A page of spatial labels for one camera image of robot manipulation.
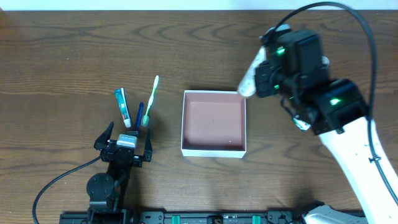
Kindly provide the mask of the white conditioner tube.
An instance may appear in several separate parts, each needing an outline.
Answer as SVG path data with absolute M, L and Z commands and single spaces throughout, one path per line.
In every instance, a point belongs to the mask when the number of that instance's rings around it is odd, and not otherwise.
M 254 57 L 254 60 L 251 62 L 248 70 L 243 76 L 242 80 L 238 85 L 238 93 L 244 97 L 249 98 L 252 97 L 256 93 L 256 84 L 255 84 L 255 71 L 256 68 L 266 60 L 266 48 L 260 47 L 257 55 Z

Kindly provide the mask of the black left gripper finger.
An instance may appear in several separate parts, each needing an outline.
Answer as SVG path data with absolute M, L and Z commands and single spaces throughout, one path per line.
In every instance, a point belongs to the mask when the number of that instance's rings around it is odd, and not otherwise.
M 150 162 L 152 160 L 152 143 L 150 139 L 150 129 L 147 130 L 147 135 L 146 135 L 146 142 L 144 146 L 144 161 L 145 162 Z
M 114 122 L 110 122 L 106 130 L 95 140 L 94 148 L 96 150 L 103 150 L 108 147 L 109 140 L 113 131 Z

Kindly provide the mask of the green toothpaste tube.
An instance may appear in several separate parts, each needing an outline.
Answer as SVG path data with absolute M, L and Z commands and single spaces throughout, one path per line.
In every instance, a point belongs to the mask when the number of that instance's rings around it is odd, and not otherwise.
M 118 102 L 118 106 L 121 112 L 121 116 L 123 118 L 123 122 L 125 127 L 130 128 L 131 127 L 131 117 L 129 115 L 129 110 L 127 106 L 127 101 L 126 101 L 126 94 L 124 91 L 124 88 L 119 88 L 114 91 L 116 100 Z

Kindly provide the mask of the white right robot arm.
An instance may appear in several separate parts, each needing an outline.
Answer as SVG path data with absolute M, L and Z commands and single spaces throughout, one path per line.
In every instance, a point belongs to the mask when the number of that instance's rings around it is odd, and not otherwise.
M 370 107 L 358 87 L 329 77 L 319 35 L 269 29 L 252 62 L 253 92 L 281 96 L 281 105 L 302 131 L 311 130 L 340 165 L 368 223 L 397 222 L 397 174 L 368 117 Z

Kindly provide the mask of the green soap packet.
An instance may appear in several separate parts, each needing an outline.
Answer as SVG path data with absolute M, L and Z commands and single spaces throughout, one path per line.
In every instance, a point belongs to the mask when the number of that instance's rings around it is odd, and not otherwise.
M 296 125 L 296 127 L 298 127 L 301 131 L 306 132 L 311 128 L 311 125 L 302 121 L 301 119 L 298 119 L 297 116 L 294 116 L 292 118 L 292 121 L 294 122 L 294 124 Z

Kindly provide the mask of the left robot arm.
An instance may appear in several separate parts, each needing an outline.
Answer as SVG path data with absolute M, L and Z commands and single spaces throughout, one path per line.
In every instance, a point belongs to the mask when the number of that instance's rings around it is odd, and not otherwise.
M 88 223 L 137 223 L 136 214 L 123 207 L 124 196 L 133 167 L 141 167 L 152 159 L 150 129 L 146 131 L 146 141 L 142 155 L 135 153 L 139 133 L 120 134 L 117 140 L 111 139 L 114 123 L 95 140 L 94 148 L 100 152 L 100 159 L 108 163 L 106 172 L 90 178 L 86 191 L 90 197 Z

